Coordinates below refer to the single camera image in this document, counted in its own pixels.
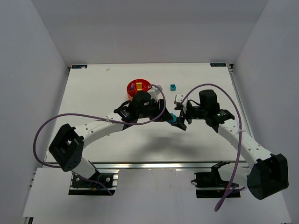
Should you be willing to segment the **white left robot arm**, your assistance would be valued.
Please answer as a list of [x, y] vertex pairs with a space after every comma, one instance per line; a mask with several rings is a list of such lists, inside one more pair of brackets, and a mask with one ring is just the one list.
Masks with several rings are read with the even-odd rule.
[[85, 179], [96, 180], [99, 172], [91, 162], [83, 158], [83, 150], [91, 143], [123, 131], [144, 118], [170, 124], [176, 120], [175, 115], [167, 111], [163, 99], [152, 97], [146, 91], [139, 91], [132, 100], [121, 104], [104, 120], [95, 120], [77, 127], [69, 124], [61, 126], [49, 146], [49, 152], [64, 172], [72, 171]]

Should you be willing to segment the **teal square lego brick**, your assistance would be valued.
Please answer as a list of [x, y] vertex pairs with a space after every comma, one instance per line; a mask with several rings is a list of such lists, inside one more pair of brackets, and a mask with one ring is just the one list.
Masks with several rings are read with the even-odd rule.
[[176, 90], [176, 85], [175, 84], [171, 84], [170, 85], [170, 90], [171, 91], [175, 91]]

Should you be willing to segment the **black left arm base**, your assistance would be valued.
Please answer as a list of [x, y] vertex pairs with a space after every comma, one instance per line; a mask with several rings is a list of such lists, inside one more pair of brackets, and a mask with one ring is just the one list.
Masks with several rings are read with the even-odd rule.
[[93, 177], [85, 180], [72, 173], [68, 195], [71, 196], [113, 196], [118, 182], [116, 171], [104, 170]]

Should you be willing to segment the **yellow 2x3 lego brick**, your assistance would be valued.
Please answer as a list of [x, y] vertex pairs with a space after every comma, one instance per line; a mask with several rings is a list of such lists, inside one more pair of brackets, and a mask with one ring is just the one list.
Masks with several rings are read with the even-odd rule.
[[142, 91], [142, 90], [143, 90], [142, 82], [137, 82], [137, 83], [136, 83], [136, 89], [137, 89], [138, 91]]

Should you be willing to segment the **teal rounded lego brick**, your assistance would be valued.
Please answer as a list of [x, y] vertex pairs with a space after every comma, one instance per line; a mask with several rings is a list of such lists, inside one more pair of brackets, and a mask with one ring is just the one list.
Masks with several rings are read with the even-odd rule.
[[175, 114], [173, 114], [173, 113], [170, 113], [170, 115], [171, 115], [171, 119], [168, 120], [167, 122], [169, 124], [176, 124], [177, 123], [177, 116]]

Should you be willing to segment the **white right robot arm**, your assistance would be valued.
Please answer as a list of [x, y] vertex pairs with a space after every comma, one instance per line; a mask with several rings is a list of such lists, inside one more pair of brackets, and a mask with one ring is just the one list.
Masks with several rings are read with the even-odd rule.
[[176, 110], [180, 111], [177, 125], [186, 130], [185, 122], [202, 119], [217, 134], [226, 139], [247, 163], [235, 168], [230, 162], [221, 161], [211, 171], [196, 173], [193, 183], [199, 188], [227, 187], [235, 171], [232, 186], [242, 186], [259, 199], [265, 199], [289, 186], [287, 159], [282, 154], [273, 154], [257, 143], [247, 132], [239, 128], [238, 121], [228, 111], [220, 108], [213, 90], [199, 92], [200, 103], [193, 106], [182, 94], [175, 96]]

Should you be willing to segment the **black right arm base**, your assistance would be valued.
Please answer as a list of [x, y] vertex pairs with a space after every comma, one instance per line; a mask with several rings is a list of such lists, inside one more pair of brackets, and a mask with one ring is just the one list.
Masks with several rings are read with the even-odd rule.
[[228, 175], [228, 180], [220, 178], [218, 172], [225, 165], [233, 165], [229, 161], [220, 161], [218, 163], [196, 163], [193, 172], [193, 179], [190, 181], [195, 186], [197, 199], [221, 199], [224, 196], [228, 186], [231, 174]]

